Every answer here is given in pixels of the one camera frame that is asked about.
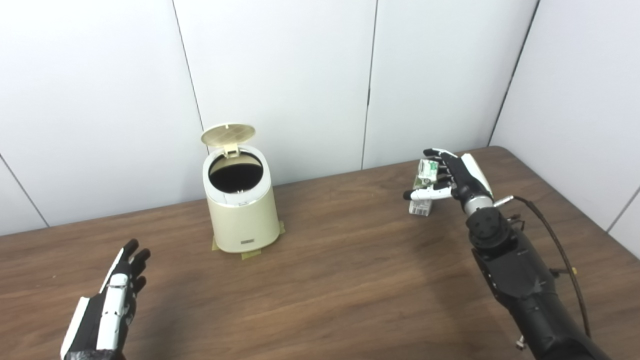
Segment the wooden table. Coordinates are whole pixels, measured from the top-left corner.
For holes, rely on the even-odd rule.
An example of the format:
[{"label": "wooden table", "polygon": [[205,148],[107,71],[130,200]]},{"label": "wooden table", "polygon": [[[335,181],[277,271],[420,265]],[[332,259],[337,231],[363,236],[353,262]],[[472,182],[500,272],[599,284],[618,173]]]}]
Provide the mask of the wooden table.
[{"label": "wooden table", "polygon": [[[640,262],[500,147],[472,152],[496,197],[538,205],[578,268],[595,341],[640,356]],[[451,199],[407,213],[410,161],[276,188],[287,232],[254,258],[211,251],[205,201],[0,238],[0,357],[55,359],[78,298],[119,248],[152,251],[125,353],[141,359],[532,359],[474,263]],[[526,233],[561,258],[535,216]],[[579,320],[568,277],[561,298]]]}]

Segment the perforated lid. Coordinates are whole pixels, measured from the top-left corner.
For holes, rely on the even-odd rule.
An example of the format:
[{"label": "perforated lid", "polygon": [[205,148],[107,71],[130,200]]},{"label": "perforated lid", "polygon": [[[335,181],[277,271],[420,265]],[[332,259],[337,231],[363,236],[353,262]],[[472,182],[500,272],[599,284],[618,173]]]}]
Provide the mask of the perforated lid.
[{"label": "perforated lid", "polygon": [[225,147],[243,143],[254,134],[255,129],[251,125],[221,124],[205,130],[200,139],[208,146]]}]

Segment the small box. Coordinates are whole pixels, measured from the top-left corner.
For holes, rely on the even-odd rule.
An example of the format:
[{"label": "small box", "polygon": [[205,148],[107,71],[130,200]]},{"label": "small box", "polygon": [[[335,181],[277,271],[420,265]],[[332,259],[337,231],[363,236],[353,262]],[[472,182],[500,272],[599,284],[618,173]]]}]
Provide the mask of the small box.
[{"label": "small box", "polygon": [[[413,189],[423,189],[431,186],[438,179],[438,163],[435,161],[420,159],[418,172],[413,181]],[[409,202],[409,214],[427,217],[431,212],[432,200],[411,200]]]}]

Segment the cable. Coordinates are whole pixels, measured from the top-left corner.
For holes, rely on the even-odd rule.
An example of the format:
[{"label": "cable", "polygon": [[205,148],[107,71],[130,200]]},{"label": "cable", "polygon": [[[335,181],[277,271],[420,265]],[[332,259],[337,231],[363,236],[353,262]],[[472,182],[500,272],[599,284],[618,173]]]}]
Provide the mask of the cable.
[{"label": "cable", "polygon": [[547,219],[545,219],[544,215],[542,215],[542,212],[538,210],[538,208],[533,203],[533,201],[529,201],[519,196],[514,196],[513,198],[517,201],[523,202],[538,217],[538,219],[540,219],[542,224],[547,228],[547,231],[549,232],[549,235],[551,235],[551,238],[553,239],[554,243],[556,243],[556,247],[560,252],[560,256],[562,256],[562,260],[564,261],[564,265],[566,266],[567,272],[569,273],[569,277],[571,277],[571,282],[573,283],[575,294],[578,297],[578,305],[580,305],[580,312],[582,313],[582,323],[584,324],[584,332],[585,334],[587,334],[588,337],[591,337],[591,327],[589,326],[589,318],[587,316],[587,306],[584,304],[584,298],[582,297],[582,292],[580,291],[580,285],[578,284],[578,279],[575,277],[575,274],[573,272],[573,267],[571,266],[571,263],[569,262],[569,258],[566,256],[566,253],[564,252],[564,248],[562,247],[562,244],[560,244],[560,240],[558,240],[558,237],[554,233],[553,229],[551,229],[551,225],[549,225],[549,223],[547,222]]}]

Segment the cream trash can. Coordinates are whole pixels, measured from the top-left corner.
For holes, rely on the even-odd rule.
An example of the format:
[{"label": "cream trash can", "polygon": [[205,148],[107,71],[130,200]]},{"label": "cream trash can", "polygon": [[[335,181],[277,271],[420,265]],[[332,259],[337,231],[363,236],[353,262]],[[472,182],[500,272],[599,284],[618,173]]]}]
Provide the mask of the cream trash can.
[{"label": "cream trash can", "polygon": [[249,125],[222,124],[202,133],[213,150],[202,167],[216,245],[225,252],[248,252],[273,243],[280,234],[271,173],[262,153],[240,145],[255,134]]}]

